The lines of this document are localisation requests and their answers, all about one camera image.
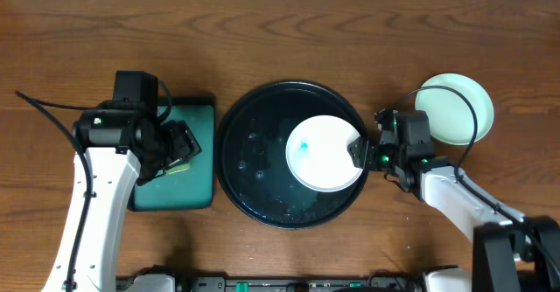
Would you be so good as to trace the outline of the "green yellow sponge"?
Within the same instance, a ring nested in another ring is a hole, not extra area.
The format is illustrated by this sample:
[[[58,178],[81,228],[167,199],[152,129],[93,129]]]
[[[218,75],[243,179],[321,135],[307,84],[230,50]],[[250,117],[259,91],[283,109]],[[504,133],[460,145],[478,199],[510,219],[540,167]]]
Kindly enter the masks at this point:
[[[173,173],[181,172],[181,171],[184,171],[184,170],[189,170],[190,167],[191,167],[190,163],[186,162],[186,163],[182,163],[182,164],[179,164],[179,165],[176,165],[176,166],[170,168],[169,170],[166,171],[166,173],[167,174],[173,174]]]

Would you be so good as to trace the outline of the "mint plate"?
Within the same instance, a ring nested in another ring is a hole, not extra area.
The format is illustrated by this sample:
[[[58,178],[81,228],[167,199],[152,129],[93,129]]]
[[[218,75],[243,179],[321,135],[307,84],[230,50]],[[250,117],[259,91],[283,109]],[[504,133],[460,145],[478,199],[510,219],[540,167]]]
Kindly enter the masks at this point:
[[[458,73],[441,73],[429,78],[424,87],[452,88],[471,103],[477,117],[475,141],[482,139],[494,123],[494,105],[487,91],[475,80]],[[467,104],[455,93],[429,89],[417,93],[415,109],[429,118],[431,135],[443,143],[467,145],[473,135],[473,116]]]

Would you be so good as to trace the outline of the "white plate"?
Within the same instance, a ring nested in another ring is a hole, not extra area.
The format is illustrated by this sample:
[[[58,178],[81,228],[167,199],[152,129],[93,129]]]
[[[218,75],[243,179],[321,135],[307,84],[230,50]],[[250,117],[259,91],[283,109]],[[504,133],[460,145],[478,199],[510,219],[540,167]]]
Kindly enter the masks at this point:
[[[291,174],[314,191],[348,188],[363,172],[348,152],[348,145],[360,137],[350,122],[336,116],[317,115],[300,122],[285,148]]]

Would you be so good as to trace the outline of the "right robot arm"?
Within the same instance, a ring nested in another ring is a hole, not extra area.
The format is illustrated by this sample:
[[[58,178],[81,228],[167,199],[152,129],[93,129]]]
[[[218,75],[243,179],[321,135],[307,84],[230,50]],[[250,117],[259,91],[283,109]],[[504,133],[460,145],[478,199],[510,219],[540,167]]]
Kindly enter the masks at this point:
[[[381,138],[350,141],[353,165],[381,171],[402,191],[441,212],[472,244],[472,270],[440,268],[421,274],[421,291],[557,291],[559,225],[528,217],[476,185],[445,156],[436,156],[424,111],[381,111]]]

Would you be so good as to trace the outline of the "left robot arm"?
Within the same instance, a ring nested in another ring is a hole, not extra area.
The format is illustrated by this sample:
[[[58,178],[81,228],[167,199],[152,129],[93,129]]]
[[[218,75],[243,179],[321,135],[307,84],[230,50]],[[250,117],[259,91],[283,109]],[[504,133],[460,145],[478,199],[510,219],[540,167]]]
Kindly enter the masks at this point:
[[[119,71],[110,100],[87,108],[68,132],[76,148],[71,204],[46,291],[114,291],[130,195],[201,152],[183,121],[158,112],[165,84]]]

